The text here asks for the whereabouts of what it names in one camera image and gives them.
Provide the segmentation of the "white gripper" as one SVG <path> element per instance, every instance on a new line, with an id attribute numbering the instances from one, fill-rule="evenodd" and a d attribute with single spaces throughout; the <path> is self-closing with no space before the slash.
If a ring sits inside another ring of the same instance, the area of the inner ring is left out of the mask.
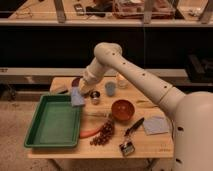
<path id="1" fill-rule="evenodd" d="M 88 94 L 97 84 L 94 76 L 84 74 L 79 81 L 79 92 L 81 95 Z"/>

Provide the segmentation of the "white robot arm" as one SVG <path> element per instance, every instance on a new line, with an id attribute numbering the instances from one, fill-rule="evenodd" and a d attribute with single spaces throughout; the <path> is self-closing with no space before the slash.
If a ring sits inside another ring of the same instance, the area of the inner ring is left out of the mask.
<path id="1" fill-rule="evenodd" d="M 175 122 L 173 171 L 213 171 L 213 93 L 186 94 L 127 61 L 116 43 L 102 42 L 86 67 L 79 91 L 86 94 L 114 69 Z"/>

